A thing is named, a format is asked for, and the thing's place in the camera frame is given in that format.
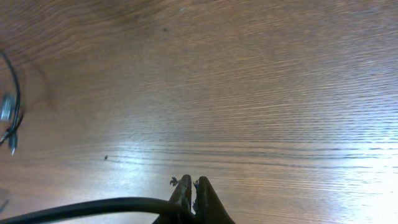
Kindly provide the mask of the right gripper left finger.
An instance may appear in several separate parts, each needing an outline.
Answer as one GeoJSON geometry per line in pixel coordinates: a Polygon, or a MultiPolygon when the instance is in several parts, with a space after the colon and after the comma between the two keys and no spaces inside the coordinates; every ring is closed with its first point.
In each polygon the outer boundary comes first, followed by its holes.
{"type": "MultiPolygon", "coordinates": [[[[181,179],[172,177],[170,185],[175,187],[172,195],[169,198],[169,202],[179,205],[183,209],[191,212],[192,208],[192,179],[191,176],[185,174],[181,179]]],[[[169,219],[162,215],[159,215],[152,224],[181,224],[182,221],[177,215],[176,217],[169,219]]]]}

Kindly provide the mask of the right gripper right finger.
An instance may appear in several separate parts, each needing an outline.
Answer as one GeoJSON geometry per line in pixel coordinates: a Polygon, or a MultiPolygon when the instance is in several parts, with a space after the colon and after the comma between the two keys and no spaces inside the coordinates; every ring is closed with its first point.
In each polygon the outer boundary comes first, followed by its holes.
{"type": "Polygon", "coordinates": [[[197,223],[235,224],[207,177],[201,176],[194,186],[197,193],[194,202],[195,220],[197,223]]]}

